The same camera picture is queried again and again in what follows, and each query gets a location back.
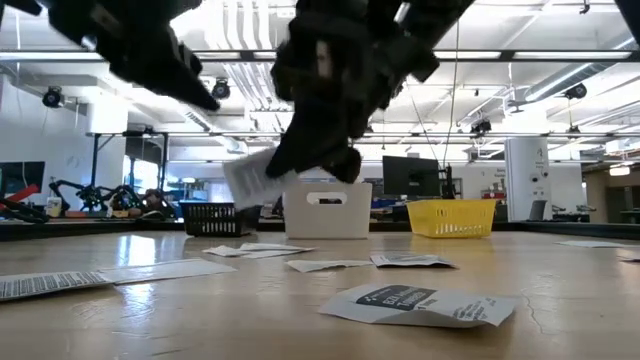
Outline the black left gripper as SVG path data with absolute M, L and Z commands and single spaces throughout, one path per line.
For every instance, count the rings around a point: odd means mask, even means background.
M 201 0 L 55 0 L 49 24 L 72 42 L 91 46 L 122 80 L 160 95 L 217 111 L 219 102 L 198 79 L 202 66 L 170 22 Z

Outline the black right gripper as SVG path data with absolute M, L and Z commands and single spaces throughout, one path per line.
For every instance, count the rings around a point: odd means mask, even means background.
M 347 138 L 362 137 L 409 76 L 435 71 L 432 1 L 299 1 L 276 50 L 272 83 L 294 115 L 269 178 L 321 167 L 349 178 Z

